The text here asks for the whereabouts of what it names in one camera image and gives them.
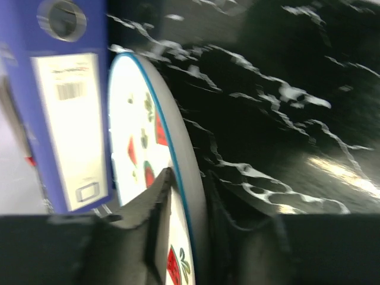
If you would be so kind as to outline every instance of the binder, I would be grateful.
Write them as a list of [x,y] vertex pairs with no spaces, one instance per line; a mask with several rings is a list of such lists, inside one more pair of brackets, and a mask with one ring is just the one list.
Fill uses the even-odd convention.
[[105,0],[1,0],[0,54],[56,213],[111,198]]

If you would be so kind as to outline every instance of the watermelon slice design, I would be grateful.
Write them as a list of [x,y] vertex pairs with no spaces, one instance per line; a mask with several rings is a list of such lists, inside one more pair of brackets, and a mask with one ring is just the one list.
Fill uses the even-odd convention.
[[144,162],[144,173],[145,173],[145,185],[148,188],[150,185],[153,184],[155,178],[154,178],[153,169],[150,166],[150,163],[147,161]]
[[128,144],[128,155],[133,164],[136,166],[137,165],[137,160],[136,160],[136,153],[135,153],[135,145],[133,143],[133,137],[130,137],[129,139],[129,144]]
[[156,110],[156,115],[155,115],[156,121],[155,121],[155,127],[156,127],[156,142],[161,145],[167,146],[167,141],[165,137],[165,131],[164,128],[162,127],[161,119],[159,114],[157,113]]
[[174,285],[181,285],[181,272],[179,271],[179,264],[174,249],[171,246],[169,256],[167,257],[167,270],[172,278]]

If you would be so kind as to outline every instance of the binder label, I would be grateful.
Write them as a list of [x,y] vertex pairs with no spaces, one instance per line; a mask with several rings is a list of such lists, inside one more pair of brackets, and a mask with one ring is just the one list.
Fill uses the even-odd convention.
[[70,211],[107,196],[97,55],[32,58]]

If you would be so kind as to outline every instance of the marble table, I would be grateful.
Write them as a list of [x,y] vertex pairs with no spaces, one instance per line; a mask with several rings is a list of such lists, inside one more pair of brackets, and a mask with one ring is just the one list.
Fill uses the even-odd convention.
[[266,214],[380,213],[379,1],[114,0],[108,17],[112,57],[166,80],[204,178]]

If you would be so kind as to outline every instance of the barcode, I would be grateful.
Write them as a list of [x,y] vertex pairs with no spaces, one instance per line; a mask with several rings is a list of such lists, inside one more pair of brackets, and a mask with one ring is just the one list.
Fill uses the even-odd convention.
[[74,99],[86,95],[86,84],[82,81],[59,84],[57,90],[60,101]]

